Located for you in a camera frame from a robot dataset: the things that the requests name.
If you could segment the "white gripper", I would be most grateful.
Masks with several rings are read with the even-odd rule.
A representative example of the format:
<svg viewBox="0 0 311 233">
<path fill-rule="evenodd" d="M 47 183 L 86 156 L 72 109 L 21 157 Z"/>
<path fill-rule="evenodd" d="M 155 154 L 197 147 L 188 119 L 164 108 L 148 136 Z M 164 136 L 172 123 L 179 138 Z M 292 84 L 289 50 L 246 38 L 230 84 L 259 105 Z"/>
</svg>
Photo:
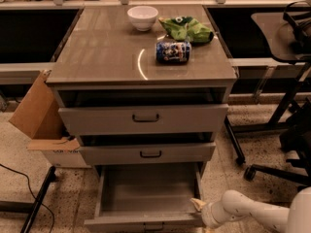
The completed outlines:
<svg viewBox="0 0 311 233">
<path fill-rule="evenodd" d="M 231 218 L 231 213 L 225 209 L 221 200 L 206 203 L 200 199 L 191 198 L 190 201 L 198 211 L 201 211 L 202 221 L 208 228 L 219 228 Z"/>
</svg>

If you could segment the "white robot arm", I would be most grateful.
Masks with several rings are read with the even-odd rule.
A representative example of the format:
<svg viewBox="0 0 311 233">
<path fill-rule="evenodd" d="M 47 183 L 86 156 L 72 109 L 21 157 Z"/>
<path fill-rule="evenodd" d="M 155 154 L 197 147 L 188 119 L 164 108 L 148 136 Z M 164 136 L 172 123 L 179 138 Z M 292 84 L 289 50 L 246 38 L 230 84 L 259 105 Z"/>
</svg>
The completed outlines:
<svg viewBox="0 0 311 233">
<path fill-rule="evenodd" d="M 212 203 L 196 198 L 190 201 L 209 229 L 250 216 L 278 233 L 311 233 L 310 187 L 302 189 L 288 208 L 252 200 L 236 190 L 227 190 L 219 201 Z"/>
</svg>

